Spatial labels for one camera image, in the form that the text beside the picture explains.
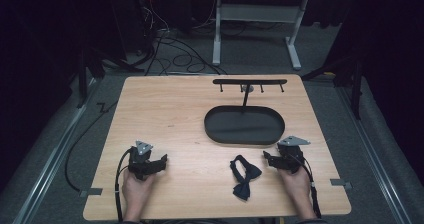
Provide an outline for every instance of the white stand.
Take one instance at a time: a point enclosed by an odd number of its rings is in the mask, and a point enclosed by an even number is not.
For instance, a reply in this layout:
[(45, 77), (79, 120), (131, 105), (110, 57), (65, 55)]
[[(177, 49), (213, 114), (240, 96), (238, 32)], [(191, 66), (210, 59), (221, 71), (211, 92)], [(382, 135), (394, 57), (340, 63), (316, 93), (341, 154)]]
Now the white stand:
[(285, 43), (293, 68), (300, 70), (301, 65), (296, 48), (294, 47), (294, 41), (299, 32), (307, 3), (308, 0), (302, 0), (300, 6), (286, 7), (222, 4), (221, 0), (216, 0), (216, 24), (212, 64), (218, 66), (221, 63), (221, 20), (284, 22), (294, 24), (293, 32), (290, 37), (285, 38)]

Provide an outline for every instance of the wooden table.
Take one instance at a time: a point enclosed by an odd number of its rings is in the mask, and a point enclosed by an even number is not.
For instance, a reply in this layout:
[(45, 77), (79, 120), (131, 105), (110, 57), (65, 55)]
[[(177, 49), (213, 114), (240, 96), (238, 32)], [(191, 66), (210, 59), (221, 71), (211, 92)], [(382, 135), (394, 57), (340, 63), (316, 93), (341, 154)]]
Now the wooden table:
[[(279, 155), (275, 144), (220, 144), (206, 135), (204, 117), (210, 109), (243, 102), (239, 86), (224, 86), (220, 92), (220, 87), (212, 84), (217, 78), (287, 79), (283, 93), (278, 85), (264, 86), (264, 93), (255, 86), (247, 104), (280, 113), (286, 123), (282, 139), (296, 136), (311, 142), (301, 149), (314, 173), (322, 214), (350, 212), (344, 188), (330, 183), (339, 175), (299, 76), (158, 76), (130, 77), (124, 84), (92, 184), (103, 192), (88, 197), (87, 220), (117, 219), (115, 172), (122, 154), (135, 140), (154, 146), (151, 160), (168, 154), (167, 168), (158, 173), (143, 219), (295, 215), (276, 169), (263, 157), (264, 150)], [(248, 201), (232, 194), (238, 182), (229, 166), (239, 154), (262, 170), (262, 175), (250, 182)]]

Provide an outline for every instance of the gray carpet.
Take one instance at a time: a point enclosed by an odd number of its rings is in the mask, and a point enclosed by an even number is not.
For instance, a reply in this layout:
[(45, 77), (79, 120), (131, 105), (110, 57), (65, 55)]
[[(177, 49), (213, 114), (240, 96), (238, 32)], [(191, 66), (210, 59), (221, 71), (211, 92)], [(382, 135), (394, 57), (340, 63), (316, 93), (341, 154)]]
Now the gray carpet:
[[(238, 27), (230, 26), (224, 29), (224, 33), (227, 35), (223, 36), (220, 68), (228, 74), (296, 73), (304, 75), (322, 65), (338, 30), (337, 27), (327, 29), (320, 29), (317, 26), (302, 27), (296, 47), (303, 68), (301, 71), (294, 71), (290, 66), (288, 53), (282, 40), (290, 28), (285, 25), (267, 27), (269, 26), (251, 23), (244, 32), (238, 35), (234, 35), (240, 31)], [(193, 32), (187, 35), (172, 31), (170, 36), (186, 42), (210, 63), (213, 34), (204, 33), (208, 32), (207, 29), (202, 29), (202, 32)], [(165, 41), (188, 50), (172, 40), (163, 39), (163, 42)], [(153, 63), (150, 75), (175, 75), (177, 72), (187, 72), (187, 66), (184, 66), (187, 57), (176, 59), (176, 63), (180, 66), (173, 64), (166, 72), (163, 71), (163, 66), (168, 63), (166, 60), (172, 62), (174, 57), (181, 54), (184, 52), (175, 47), (160, 45), (157, 58), (161, 59), (162, 63)], [(135, 55), (129, 54), (129, 60), (136, 58)], [(214, 73), (211, 68), (206, 68), (202, 72)], [(130, 75), (134, 74), (107, 69), (107, 75), (98, 84), (98, 89), (87, 103), (87, 109), (71, 137), (70, 143), (78, 142), (69, 159), (68, 173), (72, 182), (81, 189), (86, 190), (91, 185), (114, 113), (114, 108), (112, 108), (85, 133), (87, 128), (101, 115), (101, 107), (97, 103), (105, 103), (105, 106), (109, 107), (117, 101), (123, 82)], [(305, 82), (305, 86), (339, 174), (353, 186), (352, 189), (347, 190), (352, 212), (344, 216), (324, 216), (324, 218), (330, 223), (397, 223), (381, 191), (380, 184), (370, 168), (361, 138), (355, 129), (355, 122), (351, 120), (349, 110), (341, 101), (340, 89), (333, 87), (331, 76), (319, 76), (312, 81)], [(373, 102), (366, 82), (363, 82), (362, 92), (361, 123), (379, 153), (381, 161), (405, 205), (411, 223), (420, 223), (424, 220), (423, 187), (397, 147), (384, 118)], [(0, 223), (12, 223), (18, 215), (50, 153), (54, 151), (66, 126), (77, 111), (77, 103), (78, 93), (75, 91), (67, 103), (51, 118), (7, 189), (2, 193)], [(79, 197), (78, 193), (66, 183), (64, 162), (62, 162), (43, 201), (34, 212), (33, 223), (88, 223), (82, 217), (85, 201), (86, 198)], [(294, 223), (296, 218), (286, 217), (285, 220), (286, 223)], [(257, 220), (227, 221), (256, 223)]]

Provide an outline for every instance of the human hand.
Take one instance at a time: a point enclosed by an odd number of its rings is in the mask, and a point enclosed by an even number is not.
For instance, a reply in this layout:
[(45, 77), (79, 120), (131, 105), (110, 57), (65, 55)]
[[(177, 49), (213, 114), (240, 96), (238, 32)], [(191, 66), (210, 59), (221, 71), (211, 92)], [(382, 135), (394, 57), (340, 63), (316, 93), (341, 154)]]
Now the human hand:
[(122, 192), (127, 203), (124, 221), (140, 221), (141, 212), (150, 196), (155, 177), (156, 174), (152, 174), (145, 181), (141, 181), (128, 169), (124, 170)]
[(309, 193), (311, 191), (309, 176), (305, 169), (299, 168), (295, 173), (289, 170), (277, 169), (284, 182), (287, 195), (292, 200), (300, 220), (316, 218)]

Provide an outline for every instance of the aluminum rail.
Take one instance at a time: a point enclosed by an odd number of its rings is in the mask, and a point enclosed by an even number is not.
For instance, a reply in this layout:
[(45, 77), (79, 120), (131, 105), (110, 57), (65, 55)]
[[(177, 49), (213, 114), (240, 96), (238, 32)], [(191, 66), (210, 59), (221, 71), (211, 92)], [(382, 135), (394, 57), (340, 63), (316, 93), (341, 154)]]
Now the aluminum rail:
[(13, 221), (14, 224), (31, 223), (32, 219), (37, 213), (38, 207), (43, 201), (44, 196), (60, 167), (60, 164), (65, 159), (67, 152), (72, 145), (72, 143), (70, 143), (72, 135), (83, 113), (87, 109), (87, 103), (90, 101), (91, 97), (99, 86), (99, 80), (96, 81), (94, 78), (91, 79), (89, 86), (92, 87), (92, 90), (90, 91), (86, 102), (75, 111), (74, 117), (65, 129), (65, 132), (62, 135), (59, 143), (50, 154), (50, 157), (44, 165), (40, 176), (38, 177), (25, 203), (22, 205), (21, 210)]
[(365, 132), (362, 123), (356, 119), (355, 115), (350, 109), (350, 98), (347, 91), (343, 87), (336, 88), (336, 90), (346, 108), (346, 111), (349, 113), (350, 118), (352, 119), (352, 122), (355, 125), (356, 131), (358, 132), (362, 140), (366, 158), (370, 164), (371, 170), (375, 175), (375, 178), (377, 179), (381, 191), (384, 197), (386, 198), (390, 210), (392, 211), (393, 217), (395, 218), (397, 223), (412, 223), (402, 201), (399, 199), (399, 195), (396, 191), (395, 186), (390, 180), (390, 177), (384, 169), (384, 166), (381, 163), (377, 152), (375, 151), (370, 139), (368, 138), (367, 133)]

